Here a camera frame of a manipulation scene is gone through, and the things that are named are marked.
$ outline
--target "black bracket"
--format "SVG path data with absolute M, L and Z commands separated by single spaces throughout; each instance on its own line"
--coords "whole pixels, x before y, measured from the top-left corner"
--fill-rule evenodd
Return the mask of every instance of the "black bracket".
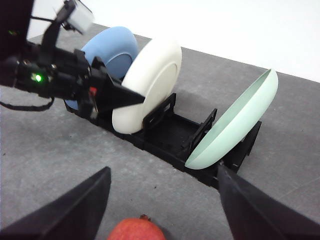
M 112 110 L 99 113 L 93 124 L 127 140 L 141 150 L 145 150 L 171 164 L 174 168 L 186 172 L 200 182 L 218 188 L 218 165 L 223 162 L 229 169 L 237 172 L 246 155 L 249 155 L 258 135 L 261 121 L 248 132 L 243 141 L 232 148 L 215 164 L 200 170 L 185 167 L 185 163 L 199 142 L 211 129 L 217 109 L 208 115 L 202 123 L 197 123 L 174 113 L 176 93 L 172 93 L 143 119 L 143 129 L 133 134 L 121 134 L 112 126 Z M 69 112 L 77 111 L 65 105 Z

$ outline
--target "white wall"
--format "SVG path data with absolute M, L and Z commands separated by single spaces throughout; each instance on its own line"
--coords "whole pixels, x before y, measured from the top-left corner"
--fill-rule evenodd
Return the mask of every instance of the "white wall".
M 36 1 L 42 13 L 57 2 Z M 320 0 L 82 2 L 97 24 L 149 38 L 168 32 L 189 49 L 320 82 Z
M 32 9 L 32 15 L 46 19 L 54 19 L 56 12 L 59 11 L 63 4 L 64 0 L 35 0 Z M 32 19 L 27 38 L 30 39 L 44 34 L 49 24 L 50 23 L 46 21 Z

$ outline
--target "mint green bowl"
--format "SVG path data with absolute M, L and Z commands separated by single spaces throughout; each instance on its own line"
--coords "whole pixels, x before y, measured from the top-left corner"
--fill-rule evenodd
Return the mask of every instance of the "mint green bowl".
M 269 69 L 212 126 L 185 166 L 195 170 L 204 169 L 226 155 L 258 122 L 274 99 L 277 89 L 277 73 Z

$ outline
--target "black cable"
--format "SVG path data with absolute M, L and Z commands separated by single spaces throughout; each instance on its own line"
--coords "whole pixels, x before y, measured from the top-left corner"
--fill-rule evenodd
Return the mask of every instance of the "black cable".
M 53 23 L 53 22 L 54 22 L 54 20 L 52 20 L 52 19 L 43 18 L 43 17 L 38 17 L 38 16 L 31 16 L 31 19 L 47 21 L 47 22 L 50 22 L 50 23 Z
M 4 103 L 2 101 L 0 101 L 0 105 L 4 106 L 5 108 L 16 110 L 16 111 L 42 112 L 42 111 L 48 110 L 52 106 L 54 101 L 55 101 L 55 98 L 51 97 L 51 101 L 48 104 L 42 105 L 42 106 L 14 106 L 11 104 Z

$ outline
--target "pomegranate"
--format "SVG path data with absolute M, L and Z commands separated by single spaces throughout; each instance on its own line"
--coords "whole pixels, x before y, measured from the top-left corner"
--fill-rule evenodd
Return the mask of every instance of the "pomegranate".
M 166 240 L 163 232 L 147 215 L 127 218 L 119 222 L 107 240 Z

